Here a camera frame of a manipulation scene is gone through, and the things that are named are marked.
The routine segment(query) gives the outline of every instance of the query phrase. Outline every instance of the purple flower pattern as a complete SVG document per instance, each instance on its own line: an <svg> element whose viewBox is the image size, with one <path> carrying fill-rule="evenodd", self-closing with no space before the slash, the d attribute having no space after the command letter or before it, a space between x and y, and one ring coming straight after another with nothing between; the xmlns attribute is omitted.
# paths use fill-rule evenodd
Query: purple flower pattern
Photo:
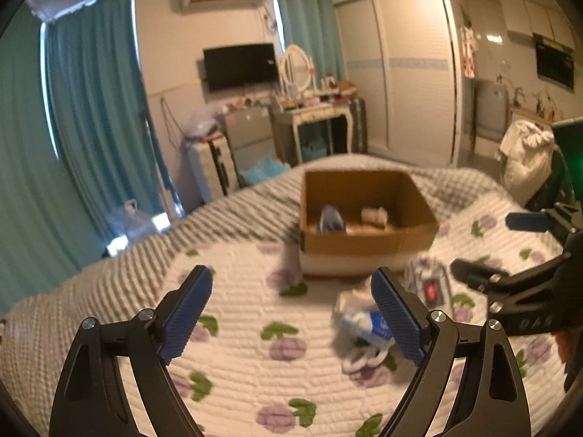
<svg viewBox="0 0 583 437"><path fill-rule="evenodd" d="M269 346L269 357L278 361L294 361L303 358L307 348L306 342L301 338L278 338Z"/></svg>
<svg viewBox="0 0 583 437"><path fill-rule="evenodd" d="M259 243L257 249L264 255L277 255L283 251L281 243Z"/></svg>
<svg viewBox="0 0 583 437"><path fill-rule="evenodd" d="M473 319L473 312L471 307L467 305L454 306L454 321L461 323L471 323Z"/></svg>
<svg viewBox="0 0 583 437"><path fill-rule="evenodd" d="M551 343L542 335L536 337L527 346L527 363L532 365L542 365L550 358Z"/></svg>
<svg viewBox="0 0 583 437"><path fill-rule="evenodd" d="M192 394L192 387L190 379L184 376L177 375L176 373L170 372L170 379L174 383L176 391L179 392L182 398L188 398Z"/></svg>
<svg viewBox="0 0 583 437"><path fill-rule="evenodd" d="M536 264L543 264L546 261L544 255L540 251L533 251L531 253L531 260Z"/></svg>
<svg viewBox="0 0 583 437"><path fill-rule="evenodd" d="M371 368L368 366L350 373L349 378L365 389L382 386L389 380L389 370L385 366Z"/></svg>
<svg viewBox="0 0 583 437"><path fill-rule="evenodd" d="M197 323L190 335L190 341L207 342L211 338L211 332L202 323Z"/></svg>
<svg viewBox="0 0 583 437"><path fill-rule="evenodd" d="M486 266L490 266L491 268L501 268L502 267L502 260L500 258L492 257L487 259L484 264Z"/></svg>
<svg viewBox="0 0 583 437"><path fill-rule="evenodd" d="M450 234L451 225L449 223L444 223L439 226L439 230L437 231L436 238L443 238Z"/></svg>
<svg viewBox="0 0 583 437"><path fill-rule="evenodd" d="M293 411L282 404L262 407L255 421L273 433L287 433L296 426Z"/></svg>
<svg viewBox="0 0 583 437"><path fill-rule="evenodd" d="M472 230L471 233L476 238L483 238L484 233L489 230L492 230L498 224L495 217L491 215L484 215L480 218L480 220L474 220L472 223Z"/></svg>
<svg viewBox="0 0 583 437"><path fill-rule="evenodd" d="M266 278L267 286L276 291L282 291L294 283L294 276L289 269L277 269Z"/></svg>
<svg viewBox="0 0 583 437"><path fill-rule="evenodd" d="M192 272L191 269L185 269L182 273L179 274L177 281L179 284L182 284L183 282L186 281L186 278L188 277L188 275Z"/></svg>

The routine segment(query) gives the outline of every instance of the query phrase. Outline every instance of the bed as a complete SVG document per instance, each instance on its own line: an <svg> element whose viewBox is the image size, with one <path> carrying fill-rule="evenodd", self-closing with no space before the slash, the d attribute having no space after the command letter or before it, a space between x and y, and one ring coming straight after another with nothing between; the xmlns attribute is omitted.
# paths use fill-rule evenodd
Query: bed
<svg viewBox="0 0 583 437"><path fill-rule="evenodd" d="M352 285L310 283L309 294L285 298L279 292L288 279L271 274L286 270L293 276L298 271L300 183L303 170L314 168L405 169L443 224L487 196L499 201L498 215L512 207L503 189L475 170L412 168L364 155L313 162L206 205L172 231L89 266L53 292L22 300L7 314L0 378L35 428L48 434L60 370L84 318L129 319L155 306L184 279L185 271L202 263L216 270L214 294L185 354L169 370L207 435L375 435L409 383L411 363L396 351L388 371L343 375L334 353L342 355L346 344L338 339L331 309L336 294ZM463 215L455 218L467 221ZM539 249L547 248L546 255L556 250L548 237L537 241ZM438 254L455 253L450 243L440 244ZM472 319L482 320L480 298L455 287L457 295L476 303ZM234 312L227 316L227 310ZM516 340L525 369L520 350L538 346L546 358L525 377L535 431L564 396L563 369L552 341ZM142 433L153 436L124 359L121 368L136 422ZM447 420L455 374L433 430Z"/></svg>

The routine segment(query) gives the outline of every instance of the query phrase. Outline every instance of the white wardrobe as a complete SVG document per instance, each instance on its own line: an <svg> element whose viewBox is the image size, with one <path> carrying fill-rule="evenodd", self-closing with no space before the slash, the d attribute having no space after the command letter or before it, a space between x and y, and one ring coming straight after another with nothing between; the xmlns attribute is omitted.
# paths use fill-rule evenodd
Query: white wardrobe
<svg viewBox="0 0 583 437"><path fill-rule="evenodd" d="M336 16L346 75L366 103L369 153L456 166L464 105L452 1L342 0Z"/></svg>

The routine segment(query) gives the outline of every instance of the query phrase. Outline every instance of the white cable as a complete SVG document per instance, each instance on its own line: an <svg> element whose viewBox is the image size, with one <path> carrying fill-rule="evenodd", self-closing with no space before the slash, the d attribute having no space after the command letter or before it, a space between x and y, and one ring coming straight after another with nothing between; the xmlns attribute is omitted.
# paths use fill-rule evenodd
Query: white cable
<svg viewBox="0 0 583 437"><path fill-rule="evenodd" d="M374 345L357 347L342 361L342 372L345 374L356 373L365 366L375 368L380 366L389 353L389 347L379 349Z"/></svg>

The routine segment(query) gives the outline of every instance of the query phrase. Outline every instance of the window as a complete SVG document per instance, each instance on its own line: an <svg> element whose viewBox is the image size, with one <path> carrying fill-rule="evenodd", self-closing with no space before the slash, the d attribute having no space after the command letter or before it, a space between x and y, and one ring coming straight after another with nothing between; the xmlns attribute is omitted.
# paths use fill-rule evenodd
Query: window
<svg viewBox="0 0 583 437"><path fill-rule="evenodd" d="M152 218L152 222L154 223L158 233L162 233L164 230L170 228L170 220L168 219L167 214L160 214ZM114 257L121 253L128 247L128 237L127 236L118 236L114 238L113 241L107 245L107 252L111 257Z"/></svg>
<svg viewBox="0 0 583 437"><path fill-rule="evenodd" d="M278 23L279 44L282 47L282 54L286 51L286 41L283 38L283 21L282 14L279 11L278 0L273 0L273 9L275 10L275 21Z"/></svg>
<svg viewBox="0 0 583 437"><path fill-rule="evenodd" d="M52 150L55 153L55 158L59 159L59 151L56 148L55 132L51 117L51 110L48 108L48 90L47 90L47 24L40 25L40 84L43 92L44 115L47 121L48 135L51 137Z"/></svg>

